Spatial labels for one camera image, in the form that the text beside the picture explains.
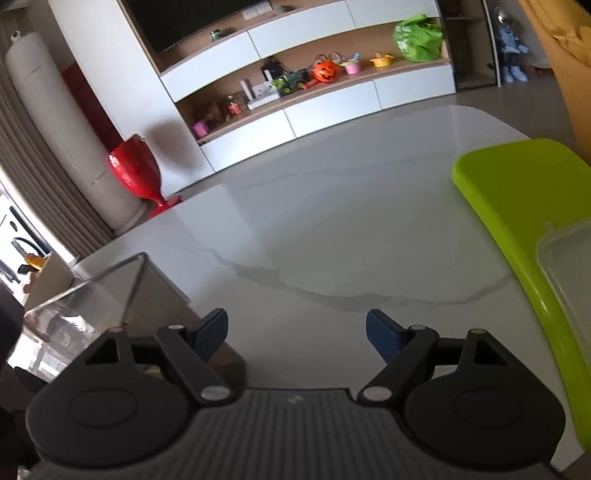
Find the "cabinet door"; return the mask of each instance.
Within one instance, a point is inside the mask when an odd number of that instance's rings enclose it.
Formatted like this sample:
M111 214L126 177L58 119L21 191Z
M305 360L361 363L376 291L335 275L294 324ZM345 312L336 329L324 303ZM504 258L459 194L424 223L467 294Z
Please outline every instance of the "cabinet door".
M202 148L213 168L220 171L294 138L285 113L280 110L232 130Z
M248 31L261 58L298 45L355 29L346 2L319 5L288 14Z
M379 112L374 83L365 82L326 93L285 109L296 137Z
M382 108L456 93L451 65L397 73L374 80Z
M220 40L207 50L166 71L162 82L178 102L209 83L260 60L248 33Z
M117 0L50 0L78 65L122 138L146 138L165 195L213 173Z
M439 17L435 0L347 0L357 28L398 22L415 15Z

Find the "black screen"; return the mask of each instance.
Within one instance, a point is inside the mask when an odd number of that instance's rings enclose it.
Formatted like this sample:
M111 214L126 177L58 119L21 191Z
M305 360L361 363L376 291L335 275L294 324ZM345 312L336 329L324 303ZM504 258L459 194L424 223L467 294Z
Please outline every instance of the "black screen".
M145 39L162 52L192 33L261 0L127 0Z

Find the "curtain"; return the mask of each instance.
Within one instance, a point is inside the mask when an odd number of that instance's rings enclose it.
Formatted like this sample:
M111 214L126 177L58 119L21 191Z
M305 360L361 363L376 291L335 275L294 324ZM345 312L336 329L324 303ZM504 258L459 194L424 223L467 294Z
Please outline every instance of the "curtain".
M44 224L38 228L29 218L40 234L48 231L74 257L86 257L113 240L113 231L74 185L29 118L4 65L10 36L5 18L0 30L0 180L23 213L31 212ZM56 247L51 238L46 240Z

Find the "plastic bag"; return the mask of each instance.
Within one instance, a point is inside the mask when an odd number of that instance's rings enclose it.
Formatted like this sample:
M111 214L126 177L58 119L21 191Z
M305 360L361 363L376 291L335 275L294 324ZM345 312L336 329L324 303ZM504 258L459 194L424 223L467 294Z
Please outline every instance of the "plastic bag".
M431 61L441 56L443 30L427 23L426 15L402 20L394 28L394 41L405 59Z

